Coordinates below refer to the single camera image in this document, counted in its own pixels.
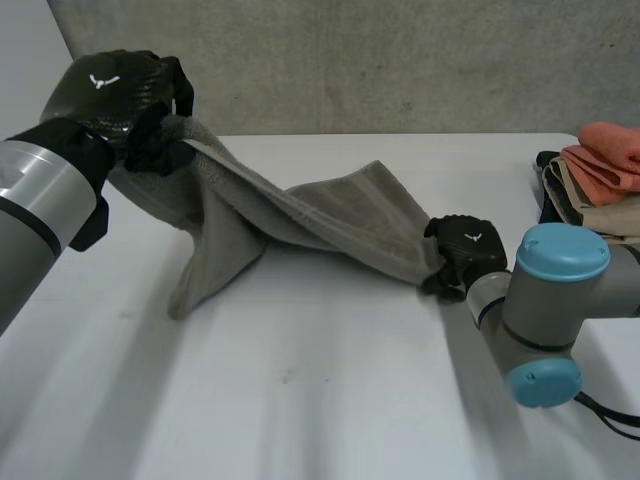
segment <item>white logo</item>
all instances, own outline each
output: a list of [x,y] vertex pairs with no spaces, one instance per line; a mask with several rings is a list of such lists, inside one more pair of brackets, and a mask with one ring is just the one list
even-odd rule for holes
[[466,233],[464,234],[465,237],[467,237],[469,240],[473,240],[474,242],[478,243],[478,240],[480,240],[482,238],[482,234],[476,235],[475,237],[473,235],[467,235]]
[[96,86],[96,90],[100,90],[105,85],[109,85],[113,82],[117,82],[118,80],[120,80],[120,77],[118,76],[113,77],[111,80],[96,80],[96,77],[94,77],[93,74],[89,75],[89,78],[91,79],[93,84]]

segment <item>stack of folded towels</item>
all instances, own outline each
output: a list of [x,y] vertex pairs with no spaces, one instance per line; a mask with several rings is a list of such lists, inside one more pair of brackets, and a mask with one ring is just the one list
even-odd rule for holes
[[582,225],[610,243],[640,243],[640,129],[591,123],[578,141],[538,154],[545,190],[540,223]]

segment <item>folded towel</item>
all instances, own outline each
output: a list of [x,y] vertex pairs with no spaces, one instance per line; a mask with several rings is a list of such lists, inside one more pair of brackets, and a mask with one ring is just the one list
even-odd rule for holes
[[545,191],[565,223],[600,233],[607,242],[640,243],[640,195],[629,195],[615,205],[596,208],[558,157],[542,172]]
[[167,176],[117,166],[109,180],[156,218],[186,230],[194,253],[169,301],[184,318],[259,258],[272,239],[342,252],[399,280],[421,285],[443,261],[423,231],[428,215],[379,161],[346,177],[283,191],[242,165],[192,118],[166,122],[168,140],[196,149]]
[[608,164],[595,150],[573,145],[561,155],[594,206],[618,203],[632,191],[634,175]]
[[640,192],[640,131],[607,122],[586,125],[580,145],[562,150],[562,157],[591,203],[617,203]]

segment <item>beige towel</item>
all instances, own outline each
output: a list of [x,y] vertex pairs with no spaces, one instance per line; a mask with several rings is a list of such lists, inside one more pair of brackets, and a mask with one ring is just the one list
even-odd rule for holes
[[192,118],[170,119],[165,136],[197,150],[189,168],[159,177],[118,166],[109,180],[140,208],[193,237],[193,257],[169,302],[174,318],[230,282],[272,239],[341,252],[414,285],[443,264],[435,241],[423,237],[429,217],[379,161],[283,191]]
[[[568,204],[563,200],[562,192],[551,184],[549,174],[562,184]],[[594,207],[561,157],[551,161],[542,178],[545,190],[564,222],[581,224],[600,233],[609,243],[640,243],[640,195],[629,195],[617,204]],[[581,223],[575,221],[575,214]]]

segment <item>gray wall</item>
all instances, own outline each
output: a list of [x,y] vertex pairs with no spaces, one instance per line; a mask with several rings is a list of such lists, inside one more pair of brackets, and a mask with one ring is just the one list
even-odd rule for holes
[[72,55],[176,55],[218,134],[640,124],[638,0],[49,0]]

